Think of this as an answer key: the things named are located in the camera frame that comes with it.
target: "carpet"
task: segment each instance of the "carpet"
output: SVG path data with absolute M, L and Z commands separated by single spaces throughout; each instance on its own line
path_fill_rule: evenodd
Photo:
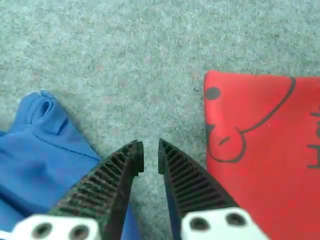
M 172 239 L 159 138 L 203 166 L 203 76 L 320 75 L 317 0 L 0 0 L 0 129 L 52 92 L 101 157 L 138 139 L 131 203 L 144 239 Z

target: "red pouch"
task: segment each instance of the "red pouch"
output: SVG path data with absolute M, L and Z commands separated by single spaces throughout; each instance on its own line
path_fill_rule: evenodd
M 320 239 L 320 77 L 209 71 L 207 170 L 273 240 Z

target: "cartoon face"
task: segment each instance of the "cartoon face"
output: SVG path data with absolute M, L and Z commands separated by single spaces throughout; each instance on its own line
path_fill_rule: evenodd
M 210 156 L 218 162 L 238 162 L 247 148 L 246 134 L 266 124 L 295 87 L 293 77 L 268 76 L 266 82 L 263 75 L 209 71 L 204 105 Z

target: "ridged rubber pad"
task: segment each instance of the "ridged rubber pad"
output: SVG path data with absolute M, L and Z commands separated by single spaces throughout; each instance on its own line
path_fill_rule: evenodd
M 133 178 L 143 171 L 143 143 L 135 140 L 102 160 L 48 214 L 93 218 L 103 240 L 119 240 Z
M 201 165 L 160 139 L 158 171 L 164 176 L 173 238 L 181 239 L 182 218 L 189 212 L 238 207 L 235 200 Z

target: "blue cloth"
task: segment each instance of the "blue cloth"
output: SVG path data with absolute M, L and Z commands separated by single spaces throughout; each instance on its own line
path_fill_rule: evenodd
M 53 95 L 24 97 L 11 128 L 0 131 L 0 230 L 47 213 L 99 161 Z

